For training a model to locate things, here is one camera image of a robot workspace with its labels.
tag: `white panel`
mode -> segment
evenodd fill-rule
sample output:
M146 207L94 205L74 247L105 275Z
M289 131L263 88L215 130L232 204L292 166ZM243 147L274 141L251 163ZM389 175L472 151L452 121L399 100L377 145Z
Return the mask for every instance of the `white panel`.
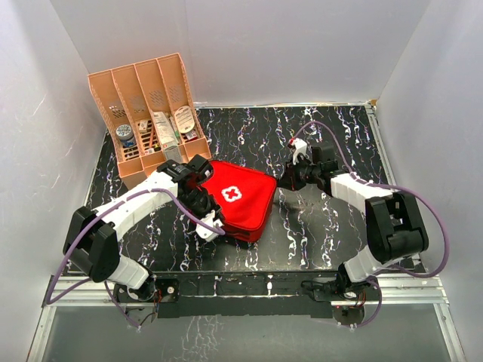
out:
M437 207L451 254L441 273L468 360L481 360L481 155L483 155L483 3L433 1L378 105L383 140L398 183ZM431 218L426 262L441 260Z
M89 72L180 52L196 102L378 98L429 0L51 0Z
M427 0L186 0L200 102L378 98Z
M89 72L181 53L189 68L184 1L51 0Z
M105 132L48 0L0 4L0 360L25 360Z

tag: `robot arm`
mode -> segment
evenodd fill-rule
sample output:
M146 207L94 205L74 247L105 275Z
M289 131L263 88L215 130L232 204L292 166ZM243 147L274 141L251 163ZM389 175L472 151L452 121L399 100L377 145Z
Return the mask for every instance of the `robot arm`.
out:
M386 267L428 248L428 236L413 195L370 186L339 169L332 147L311 147L291 141L292 159L278 186L292 191L314 183L328 195L344 200L365 215L368 245L338 268L335 293L367 285L366 280Z
M106 214L81 239L70 260L94 282L110 280L128 287L138 299L148 299L154 291L154 276L144 265L119 254L118 242L125 233L149 213L171 201L174 197L212 228L221 227L220 207L213 197L198 184L212 172L209 162L201 156L188 164L167 161L144 182L120 198L95 210L79 208L70 223L64 244L64 254L71 247L80 231L96 216L118 206ZM147 192L164 189L167 192ZM197 225L198 234L207 240L217 233Z

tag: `black marble surface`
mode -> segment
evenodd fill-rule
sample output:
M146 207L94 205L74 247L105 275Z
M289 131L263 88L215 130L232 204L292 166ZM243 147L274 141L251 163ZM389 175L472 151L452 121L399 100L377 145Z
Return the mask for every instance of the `black marble surface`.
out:
M308 121L324 122L335 132L346 158L361 177L386 182L364 106L201 109L198 117L213 159L273 176L281 175L290 155L286 144L295 132ZM332 142L318 126L305 129L303 138L308 143ZM108 134L87 206L97 207L126 191L118 177ZM263 237L257 243L225 237L206 242L170 203L125 235L122 253L154 272L335 270L366 244L362 215L315 186L299 192L279 190L274 202Z

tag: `purple cable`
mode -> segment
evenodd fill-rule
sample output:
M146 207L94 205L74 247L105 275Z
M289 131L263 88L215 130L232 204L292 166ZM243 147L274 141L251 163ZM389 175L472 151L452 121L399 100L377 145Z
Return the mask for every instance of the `purple cable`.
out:
M379 314L380 307L383 305L383 292L380 289L379 284L377 284L375 281L372 281L370 279L368 279L368 283L370 285L372 285L375 289L377 289L377 291L379 292L379 302L377 303L376 310L371 315L371 317L369 319L367 319L366 321L363 321L361 324L358 324L357 327L367 326L370 322L372 322L374 319L376 319L377 315Z
M128 316L128 313L125 312L125 310L119 305L118 301L115 300L111 290L109 289L109 286L107 285L107 281L104 281L104 286L106 287L106 291L109 294L109 297L111 298L112 302L116 306L116 308L121 312L122 315L126 318L126 321L131 323L133 326L135 326L137 329L141 328L141 325L134 321L131 317Z
M225 235L225 231L222 230L222 229L219 229L219 228L214 228L212 226L209 226L207 225L206 223L202 222L200 219L196 218L196 216L194 216L193 214L191 214L179 201L178 199L176 198L176 196L174 196L174 194L167 190L167 189L150 189L150 190L143 190L143 191L139 191L139 192L136 192L134 194L132 194L131 196L128 196L126 198L127 201L133 199L133 198L136 198L137 196L141 196L141 195L144 195L144 194L149 194L150 192L164 192L165 194L168 194L168 196L173 200L173 202L176 204L176 206L178 206L178 208L186 215L188 216L188 218L193 221L193 222L196 222L197 224L203 226L205 229L208 229L210 230L211 232L216 232L217 234L219 235Z
M220 235L225 235L225 231L222 230L222 229L217 229L217 228L213 228L209 225L207 225L206 223L202 222L200 219L196 218L194 215L192 215L176 198L176 196L174 196L174 194L167 190L167 189L152 189L152 190L143 190L143 191L139 191L139 192L136 192L134 194L132 194L131 196L127 197L126 200L129 201L129 200L132 200L133 198L136 198L138 196L141 196L141 195L144 195L144 194L147 194L147 193L150 193L150 192L164 192L166 194L168 194L168 196L173 200L173 202L180 208L180 210L186 215L189 217L189 219L191 219L193 222L196 222L197 224L203 226L204 228L212 231L212 232L216 232L217 234L220 234ZM59 268L57 269L56 273L55 273L55 276L54 278L52 279L52 282L51 284L49 285L48 287L48 290L47 290L47 296L45 297L45 305L51 305L53 303L55 303L57 300L59 300L60 298L64 297L67 293L71 292L72 290L74 290L76 287L78 287L79 285L82 285L83 283L86 283L90 280L90 278L86 278L86 279L82 279L81 281L75 283L74 285L72 285L71 287L69 287L68 289L64 290L61 294L59 294L58 296L52 298L52 293L54 292L54 289L55 289L55 286L57 285L57 282L59 281L59 278L60 278L60 275L62 274L62 271L63 269L66 267L68 261L69 261L69 258L71 257L72 253L74 252L74 249L77 247L77 245L81 242L82 238L89 232L89 230L91 230L91 228L97 223L99 222L103 217L105 217L106 215L108 215L109 213L113 212L114 210L116 209L119 209L120 206L122 206L123 204L125 204L125 201L120 201L118 202L117 204L114 204L112 205L109 209L107 209L106 211L104 211L103 213L101 213L100 215L96 216L90 223L88 223L85 228L83 228L81 230L81 232L79 232L79 234L77 235L77 237L74 239L74 241L72 242L72 245L70 246L70 248L67 250L66 252L66 255L63 257L62 259L62 262L60 262L60 265L59 265ZM112 302L115 304L116 307L118 307L118 309L121 311L121 313L125 316L125 318L130 322L132 323L135 327L139 328L139 324L136 323L135 321L133 321L132 319L129 318L129 316L124 312L124 310L122 309L122 307L116 302L116 300L114 299L114 296L112 295L111 291L109 290L109 288L107 287L107 283L104 283L106 285L106 289L107 289L107 293L109 294Z
M443 234L443 241L444 241L444 244L445 244L445 251L443 252L443 259L441 261L441 264L439 264L439 266L434 271L431 271L430 273L422 273L422 274L414 273L413 271L409 271L409 270L407 270L406 268L403 268L400 265L393 265L392 267L400 270L401 272L404 272L404 273L410 275L411 277L415 277L415 278L432 278L432 277L436 276L437 274L439 274L445 268L446 264L448 263L449 253L450 253L450 238L449 238L448 230L446 229L445 222L439 216L439 214L435 210L435 208L433 206L431 206L431 204L424 197L422 197L420 194L418 194L417 192L412 191L412 190L410 190L408 188L405 188L403 186L386 185L386 184L383 184L383 183L367 183L363 179L359 179L355 175L355 172L352 169L352 167L350 167L349 163L347 162L346 157L344 156L344 154L342 152L342 147L340 147L340 144L337 141L337 138L335 137L334 132L332 132L332 130L328 126L326 126L325 124L323 124L323 123L321 123L319 121L310 121L310 122L305 123L297 131L297 133L295 134L294 138L297 138L297 136L302 132L302 130L304 128L310 126L311 124L318 124L319 126L322 126L332 136L332 139L334 140L335 145L336 145L337 149L339 150L340 157L342 158L342 162L346 165L346 167L349 170L350 176L355 181L357 181L358 183L363 183L363 184L365 184L367 186L370 186L370 187L380 187L382 189L394 189L394 190L399 190L399 191L407 192L408 194L413 195L415 198L417 198L419 201L421 201L428 208L428 210L432 213L432 215L435 217L436 221L438 222L439 227L441 229L441 233Z

